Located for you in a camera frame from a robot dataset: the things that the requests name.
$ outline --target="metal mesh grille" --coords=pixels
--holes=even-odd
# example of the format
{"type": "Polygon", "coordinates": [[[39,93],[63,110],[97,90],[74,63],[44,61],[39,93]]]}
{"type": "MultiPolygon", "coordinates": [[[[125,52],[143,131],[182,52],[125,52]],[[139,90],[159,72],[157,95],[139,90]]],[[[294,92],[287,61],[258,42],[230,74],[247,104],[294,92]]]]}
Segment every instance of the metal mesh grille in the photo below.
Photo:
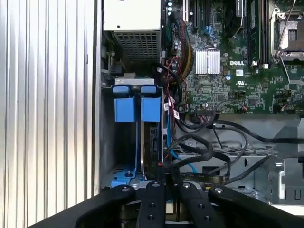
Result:
{"type": "Polygon", "coordinates": [[[158,61],[159,32],[114,32],[126,55],[133,62],[158,61]]]}

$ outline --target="ram slot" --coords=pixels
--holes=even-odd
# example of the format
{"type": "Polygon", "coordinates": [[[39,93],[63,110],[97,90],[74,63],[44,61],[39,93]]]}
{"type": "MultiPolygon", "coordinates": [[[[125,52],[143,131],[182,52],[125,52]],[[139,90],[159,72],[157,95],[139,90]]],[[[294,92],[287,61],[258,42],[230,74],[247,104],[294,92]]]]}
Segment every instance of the ram slot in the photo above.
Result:
{"type": "Polygon", "coordinates": [[[268,0],[260,2],[260,21],[261,21],[261,59],[260,64],[269,63],[269,4],[268,0]]]}
{"type": "Polygon", "coordinates": [[[248,19],[248,64],[257,66],[261,60],[261,0],[251,0],[247,4],[248,19]]]}

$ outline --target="black cable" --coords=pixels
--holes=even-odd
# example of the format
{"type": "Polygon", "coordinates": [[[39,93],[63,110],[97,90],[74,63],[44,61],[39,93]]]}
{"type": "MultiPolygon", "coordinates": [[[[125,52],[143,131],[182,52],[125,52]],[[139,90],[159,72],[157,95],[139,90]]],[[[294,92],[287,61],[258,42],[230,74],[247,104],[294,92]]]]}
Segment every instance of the black cable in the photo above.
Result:
{"type": "Polygon", "coordinates": [[[159,67],[165,71],[169,71],[169,74],[175,79],[176,81],[176,85],[177,85],[177,90],[178,90],[178,95],[179,95],[179,100],[176,103],[177,105],[182,102],[182,89],[181,89],[181,81],[179,79],[179,77],[170,69],[168,69],[166,66],[164,66],[163,64],[160,63],[152,63],[153,66],[159,67]]]}
{"type": "MultiPolygon", "coordinates": [[[[244,134],[244,132],[242,132],[241,130],[239,130],[239,129],[237,129],[237,128],[216,128],[216,129],[219,129],[219,130],[231,130],[231,131],[235,131],[235,132],[238,132],[238,133],[240,133],[243,137],[244,137],[244,139],[245,139],[245,146],[242,148],[242,150],[241,150],[241,152],[236,156],[236,158],[231,162],[231,166],[233,165],[233,164],[235,164],[244,154],[245,154],[245,152],[246,152],[246,149],[247,149],[247,147],[248,147],[248,138],[247,138],[247,136],[244,134]]],[[[224,164],[223,166],[221,166],[221,167],[218,167],[218,168],[216,168],[216,169],[214,169],[214,170],[212,170],[211,172],[209,172],[208,174],[213,174],[213,173],[215,173],[215,172],[218,172],[218,171],[220,171],[220,170],[222,170],[222,169],[224,169],[224,168],[227,168],[229,166],[229,164],[224,164]]]]}
{"type": "Polygon", "coordinates": [[[215,130],[215,126],[212,126],[212,130],[213,130],[213,132],[214,132],[214,134],[215,134],[215,137],[217,138],[217,141],[218,141],[218,143],[219,143],[221,149],[223,149],[223,148],[224,148],[224,147],[223,147],[223,144],[222,144],[222,142],[221,142],[220,139],[219,139],[219,135],[218,135],[217,131],[215,130]]]}
{"type": "Polygon", "coordinates": [[[290,153],[290,154],[277,154],[277,155],[269,155],[267,157],[262,158],[261,160],[259,160],[257,163],[255,163],[253,166],[251,166],[248,170],[246,170],[245,172],[243,172],[242,174],[231,178],[226,184],[230,184],[236,181],[239,181],[241,179],[244,179],[245,177],[247,177],[250,173],[252,173],[254,170],[256,170],[257,168],[259,168],[262,164],[264,164],[271,156],[277,156],[277,157],[281,157],[283,159],[286,158],[299,158],[299,157],[303,157],[304,156],[304,152],[300,151],[300,152],[295,152],[295,153],[290,153]]]}
{"type": "Polygon", "coordinates": [[[253,138],[264,142],[264,143],[287,143],[287,144],[304,144],[304,139],[297,139],[297,138],[277,138],[277,139],[269,139],[269,138],[264,138],[262,136],[257,135],[256,133],[250,131],[249,129],[243,127],[242,125],[239,125],[237,123],[227,121],[227,120],[215,120],[210,123],[207,123],[205,127],[213,125],[213,124],[222,124],[222,125],[228,125],[235,127],[241,131],[243,131],[246,134],[249,134],[253,138]]]}
{"type": "Polygon", "coordinates": [[[184,116],[181,116],[181,118],[179,120],[176,120],[176,123],[178,125],[178,127],[183,131],[183,132],[186,132],[186,133],[197,133],[199,132],[201,129],[207,127],[207,126],[210,126],[208,123],[210,123],[211,121],[214,120],[216,114],[217,114],[217,110],[218,108],[224,104],[224,103],[227,103],[227,102],[232,102],[232,103],[236,103],[238,105],[240,105],[241,107],[244,107],[243,104],[241,104],[240,102],[238,102],[237,100],[234,100],[234,99],[227,99],[227,100],[224,100],[220,103],[218,103],[215,107],[214,107],[214,112],[211,116],[211,120],[208,121],[208,122],[201,122],[200,124],[187,124],[185,122],[185,118],[184,116]]]}
{"type": "Polygon", "coordinates": [[[224,175],[212,175],[212,174],[204,174],[204,173],[181,173],[181,176],[186,181],[198,181],[204,183],[218,183],[225,184],[229,181],[230,171],[231,171],[231,160],[230,158],[219,152],[214,152],[214,158],[220,159],[221,161],[226,162],[228,164],[227,172],[224,175]]]}
{"type": "Polygon", "coordinates": [[[196,162],[202,162],[202,161],[208,161],[210,160],[213,156],[214,156],[214,151],[213,151],[213,146],[210,142],[208,142],[206,139],[198,136],[198,135],[194,135],[194,134],[188,134],[188,135],[184,135],[181,138],[177,139],[176,141],[174,141],[171,145],[171,147],[167,148],[164,151],[164,154],[168,153],[172,148],[174,148],[176,145],[181,144],[183,141],[187,140],[187,139],[194,139],[196,141],[198,141],[199,143],[205,145],[207,147],[206,150],[202,151],[200,150],[200,156],[196,156],[196,157],[191,157],[191,158],[186,158],[176,164],[165,164],[163,163],[162,165],[165,168],[173,168],[173,167],[182,167],[191,163],[196,163],[196,162]]]}

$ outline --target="ribbed aluminum side panel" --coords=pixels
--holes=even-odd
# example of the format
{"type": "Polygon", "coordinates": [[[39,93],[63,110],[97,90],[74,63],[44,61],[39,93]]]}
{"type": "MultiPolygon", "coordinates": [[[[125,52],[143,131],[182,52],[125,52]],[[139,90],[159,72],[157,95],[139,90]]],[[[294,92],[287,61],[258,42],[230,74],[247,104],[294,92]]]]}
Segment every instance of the ribbed aluminum side panel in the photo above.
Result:
{"type": "Polygon", "coordinates": [[[93,0],[0,0],[1,228],[93,193],[93,15],[93,0]]]}

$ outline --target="green circuit board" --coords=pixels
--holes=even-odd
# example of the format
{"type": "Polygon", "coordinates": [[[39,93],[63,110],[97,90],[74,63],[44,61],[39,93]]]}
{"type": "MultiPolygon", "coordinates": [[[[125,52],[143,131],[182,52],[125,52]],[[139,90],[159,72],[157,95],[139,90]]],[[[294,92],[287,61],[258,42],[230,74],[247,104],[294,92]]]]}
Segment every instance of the green circuit board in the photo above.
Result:
{"type": "MultiPolygon", "coordinates": [[[[210,25],[216,37],[216,47],[221,54],[221,74],[198,75],[195,72],[196,62],[187,77],[188,94],[186,113],[194,113],[197,109],[212,110],[215,104],[229,98],[237,98],[247,107],[246,113],[272,114],[278,113],[278,107],[286,102],[303,98],[304,94],[304,66],[300,63],[288,63],[286,69],[290,81],[283,71],[281,64],[271,64],[269,69],[250,67],[247,64],[247,27],[233,38],[226,39],[224,34],[225,5],[221,1],[210,2],[210,25]],[[237,61],[238,66],[231,66],[230,61],[237,61]]],[[[269,15],[274,7],[281,11],[288,10],[291,3],[276,1],[269,3],[269,15]]],[[[295,10],[304,10],[297,5],[295,10]]],[[[194,34],[191,22],[188,25],[194,53],[203,50],[207,39],[203,33],[203,6],[199,3],[199,29],[194,34]]],[[[223,113],[236,113],[239,106],[228,104],[222,107],[223,113]]],[[[304,111],[301,104],[291,105],[285,113],[295,114],[304,111]]]]}

